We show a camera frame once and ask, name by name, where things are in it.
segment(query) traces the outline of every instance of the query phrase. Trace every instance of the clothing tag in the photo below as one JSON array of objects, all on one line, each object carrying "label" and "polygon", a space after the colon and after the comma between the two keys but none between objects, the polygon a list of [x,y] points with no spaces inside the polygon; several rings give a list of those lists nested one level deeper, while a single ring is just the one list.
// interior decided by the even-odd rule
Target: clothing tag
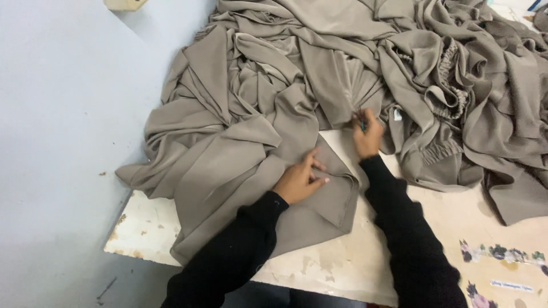
[{"label": "clothing tag", "polygon": [[399,109],[394,109],[394,121],[401,121],[402,119],[403,118],[401,113],[399,112]]}]

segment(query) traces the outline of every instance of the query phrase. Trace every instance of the floral sticker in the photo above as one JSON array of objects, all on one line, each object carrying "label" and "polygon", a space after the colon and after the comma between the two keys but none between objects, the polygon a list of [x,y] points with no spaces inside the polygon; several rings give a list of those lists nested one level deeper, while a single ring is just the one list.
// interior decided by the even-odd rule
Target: floral sticker
[{"label": "floral sticker", "polygon": [[470,280],[468,280],[468,287],[466,288],[466,291],[468,291],[468,297],[470,298],[470,301],[472,301],[473,308],[498,308],[499,307],[499,305],[495,303],[494,301],[487,300],[483,295],[478,294],[476,285],[470,283]]},{"label": "floral sticker", "polygon": [[459,240],[460,253],[463,255],[463,260],[466,263],[470,261],[479,262],[481,256],[487,256],[495,258],[497,260],[505,260],[508,263],[520,262],[525,264],[533,264],[540,268],[540,270],[548,276],[548,266],[546,266],[546,259],[544,253],[534,252],[530,256],[521,250],[516,248],[507,249],[500,244],[495,244],[495,247],[485,247],[484,244],[479,245],[477,248],[470,248],[468,243],[463,240]]}]

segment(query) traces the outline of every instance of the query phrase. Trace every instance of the hand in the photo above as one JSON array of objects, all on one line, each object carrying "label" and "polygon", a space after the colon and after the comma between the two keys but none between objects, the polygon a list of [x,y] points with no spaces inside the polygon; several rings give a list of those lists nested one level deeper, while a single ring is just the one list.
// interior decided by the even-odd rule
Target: hand
[{"label": "hand", "polygon": [[329,183],[328,178],[318,178],[312,172],[313,166],[321,171],[326,170],[326,167],[314,158],[317,152],[318,148],[315,147],[306,154],[302,163],[289,167],[272,191],[282,197],[288,204],[293,204],[308,198],[318,188],[325,183]]},{"label": "hand", "polygon": [[383,135],[383,127],[375,118],[373,110],[366,108],[360,110],[366,121],[366,129],[362,131],[361,124],[356,115],[352,118],[354,126],[354,148],[360,160],[375,156],[379,153],[380,138]]}]

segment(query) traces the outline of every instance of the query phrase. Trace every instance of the gray fabric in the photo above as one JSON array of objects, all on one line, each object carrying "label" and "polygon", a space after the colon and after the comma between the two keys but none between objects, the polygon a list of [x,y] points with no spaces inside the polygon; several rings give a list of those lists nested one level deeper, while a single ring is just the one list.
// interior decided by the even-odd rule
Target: gray fabric
[{"label": "gray fabric", "polygon": [[150,115],[150,162],[117,174],[175,199],[184,265],[320,145],[331,182],[281,216],[276,256],[351,231],[358,182],[318,131],[371,107],[408,180],[483,182],[507,224],[548,215],[547,53],[479,0],[219,0]]}]

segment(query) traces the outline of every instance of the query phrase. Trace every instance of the person's right hand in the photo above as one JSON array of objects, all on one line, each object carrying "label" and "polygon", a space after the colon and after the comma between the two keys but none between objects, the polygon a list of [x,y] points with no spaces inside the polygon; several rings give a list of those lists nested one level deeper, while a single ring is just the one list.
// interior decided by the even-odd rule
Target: person's right hand
[{"label": "person's right hand", "polygon": [[366,129],[362,131],[362,126],[356,115],[352,118],[352,124],[354,126],[354,148],[359,159],[362,160],[379,153],[383,127],[375,118],[371,108],[360,110],[360,112],[363,118],[366,119]]}]

